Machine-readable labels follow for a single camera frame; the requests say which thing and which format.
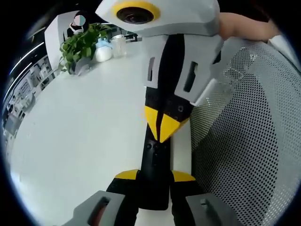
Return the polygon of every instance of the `camera lens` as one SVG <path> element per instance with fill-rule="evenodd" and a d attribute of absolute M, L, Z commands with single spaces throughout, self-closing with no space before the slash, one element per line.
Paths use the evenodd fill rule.
<path fill-rule="evenodd" d="M 139 7 L 127 7 L 118 11 L 117 17 L 129 24 L 145 24 L 154 19 L 154 15 Z"/>

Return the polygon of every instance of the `yellow and black robot body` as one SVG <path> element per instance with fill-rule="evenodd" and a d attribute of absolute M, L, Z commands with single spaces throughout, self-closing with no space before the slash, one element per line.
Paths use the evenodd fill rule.
<path fill-rule="evenodd" d="M 143 37 L 145 114 L 140 169 L 118 174 L 74 210 L 65 226 L 133 226 L 139 208 L 166 210 L 169 192 L 176 226 L 240 225 L 235 212 L 195 178 L 170 168 L 170 137 L 217 84 L 221 58 L 216 0 L 103 0 L 96 13 Z"/>

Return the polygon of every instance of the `wall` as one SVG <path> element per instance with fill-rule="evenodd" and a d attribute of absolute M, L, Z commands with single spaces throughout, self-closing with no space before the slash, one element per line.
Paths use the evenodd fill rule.
<path fill-rule="evenodd" d="M 68 12 L 56 16 L 45 30 L 45 45 L 51 68 L 55 70 L 62 56 L 60 45 L 63 42 L 63 32 L 73 22 L 78 11 Z"/>

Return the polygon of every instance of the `plant pot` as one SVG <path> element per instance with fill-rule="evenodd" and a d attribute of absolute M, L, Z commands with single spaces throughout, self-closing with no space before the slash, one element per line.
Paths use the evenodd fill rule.
<path fill-rule="evenodd" d="M 81 58 L 78 62 L 73 62 L 69 69 L 69 74 L 81 75 L 85 74 L 90 69 L 91 59 L 89 57 Z"/>

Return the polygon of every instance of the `potted plant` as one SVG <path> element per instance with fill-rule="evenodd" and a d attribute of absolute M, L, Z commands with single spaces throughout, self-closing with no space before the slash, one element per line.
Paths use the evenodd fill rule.
<path fill-rule="evenodd" d="M 90 24 L 86 32 L 67 38 L 60 46 L 63 56 L 59 62 L 59 69 L 68 71 L 69 74 L 80 74 L 83 69 L 88 68 L 96 50 L 97 40 L 107 37 L 107 31 L 110 29 L 107 25 Z"/>

